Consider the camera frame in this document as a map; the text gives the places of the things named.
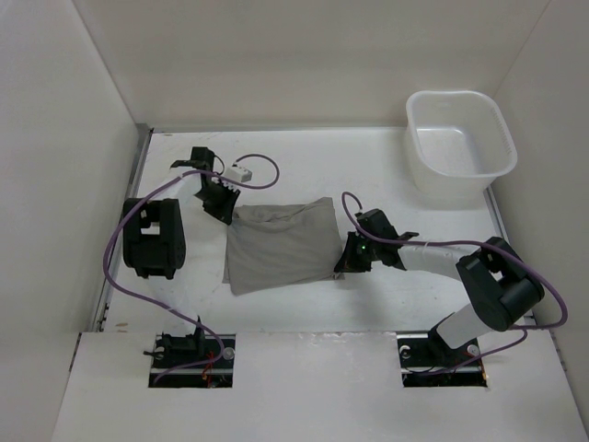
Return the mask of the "grey trousers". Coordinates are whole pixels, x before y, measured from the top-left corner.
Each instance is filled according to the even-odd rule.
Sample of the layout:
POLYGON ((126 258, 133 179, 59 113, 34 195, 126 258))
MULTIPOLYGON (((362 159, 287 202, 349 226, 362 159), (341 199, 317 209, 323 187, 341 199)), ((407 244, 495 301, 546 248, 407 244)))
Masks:
POLYGON ((342 241, 333 199, 242 205, 227 229, 223 282, 242 296, 336 279, 342 241))

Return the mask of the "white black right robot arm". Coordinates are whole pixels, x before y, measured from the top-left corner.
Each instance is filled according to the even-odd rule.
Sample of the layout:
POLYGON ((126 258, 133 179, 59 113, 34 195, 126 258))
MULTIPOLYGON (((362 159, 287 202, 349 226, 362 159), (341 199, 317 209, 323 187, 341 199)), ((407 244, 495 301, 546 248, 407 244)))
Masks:
POLYGON ((422 271, 460 282, 468 303, 428 331, 426 350, 446 366, 460 349, 489 332, 505 332, 544 297, 544 288, 515 260, 511 246, 492 237, 480 245, 434 246, 417 232, 399 234, 385 213, 356 215, 335 273, 367 273, 373 262, 400 271, 422 271))

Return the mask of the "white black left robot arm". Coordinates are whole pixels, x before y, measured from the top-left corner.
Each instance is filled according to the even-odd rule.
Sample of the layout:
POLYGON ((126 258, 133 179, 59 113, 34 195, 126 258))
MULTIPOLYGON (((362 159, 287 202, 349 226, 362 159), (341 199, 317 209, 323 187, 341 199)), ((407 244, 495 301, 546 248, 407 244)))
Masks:
POLYGON ((188 159, 171 164, 167 180, 155 190, 126 199, 105 253, 121 238, 123 261, 138 277, 172 280, 187 255, 182 207, 197 200, 207 215, 228 226, 240 188, 252 180, 252 172, 237 162, 216 171, 217 160, 211 149, 195 146, 188 159))

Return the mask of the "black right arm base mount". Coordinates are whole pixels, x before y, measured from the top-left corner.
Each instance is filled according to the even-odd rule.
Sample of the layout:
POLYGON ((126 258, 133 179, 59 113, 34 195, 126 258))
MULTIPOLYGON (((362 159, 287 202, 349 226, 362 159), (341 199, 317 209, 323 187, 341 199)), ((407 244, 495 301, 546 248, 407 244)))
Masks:
POLYGON ((426 332, 397 334, 401 381, 406 388, 487 387, 479 342, 457 349, 435 347, 426 332))

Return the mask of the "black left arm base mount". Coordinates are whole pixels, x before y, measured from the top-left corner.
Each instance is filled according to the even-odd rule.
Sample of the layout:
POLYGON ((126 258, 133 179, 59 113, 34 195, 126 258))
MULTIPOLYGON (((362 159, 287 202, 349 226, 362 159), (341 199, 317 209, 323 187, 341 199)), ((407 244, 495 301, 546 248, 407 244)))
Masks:
POLYGON ((185 336, 157 335, 154 348, 143 351, 151 360, 148 387, 155 389, 230 389, 233 387, 237 337, 222 334, 224 347, 197 330, 185 336))

